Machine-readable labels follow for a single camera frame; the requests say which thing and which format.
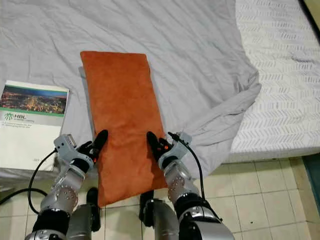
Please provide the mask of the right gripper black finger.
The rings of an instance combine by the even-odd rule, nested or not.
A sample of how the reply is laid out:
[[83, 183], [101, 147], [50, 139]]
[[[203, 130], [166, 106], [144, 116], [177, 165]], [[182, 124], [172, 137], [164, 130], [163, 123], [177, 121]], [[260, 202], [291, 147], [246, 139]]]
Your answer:
[[165, 138], [157, 137], [153, 132], [148, 131], [146, 139], [154, 158], [160, 158], [167, 152], [167, 140]]

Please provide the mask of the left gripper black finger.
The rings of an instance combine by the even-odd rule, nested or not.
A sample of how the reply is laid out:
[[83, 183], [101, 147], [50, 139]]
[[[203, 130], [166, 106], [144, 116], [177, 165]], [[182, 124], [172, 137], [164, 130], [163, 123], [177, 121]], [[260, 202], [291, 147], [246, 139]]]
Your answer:
[[101, 151], [103, 146], [105, 146], [108, 141], [109, 132], [106, 129], [101, 130], [93, 139], [92, 149], [96, 151]]

